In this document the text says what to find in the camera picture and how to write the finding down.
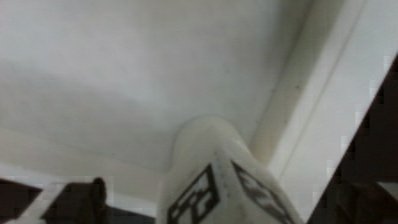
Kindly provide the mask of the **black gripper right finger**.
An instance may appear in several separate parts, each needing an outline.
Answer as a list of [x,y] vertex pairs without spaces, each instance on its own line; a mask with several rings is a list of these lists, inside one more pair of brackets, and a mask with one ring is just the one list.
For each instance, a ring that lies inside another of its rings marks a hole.
[[334,211],[334,224],[398,224],[398,199],[375,183],[338,186]]

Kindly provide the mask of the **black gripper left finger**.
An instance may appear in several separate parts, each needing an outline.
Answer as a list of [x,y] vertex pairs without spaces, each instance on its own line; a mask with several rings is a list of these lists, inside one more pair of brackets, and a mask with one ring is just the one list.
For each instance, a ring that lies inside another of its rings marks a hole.
[[96,178],[66,185],[41,219],[45,224],[109,224],[107,209],[107,184]]

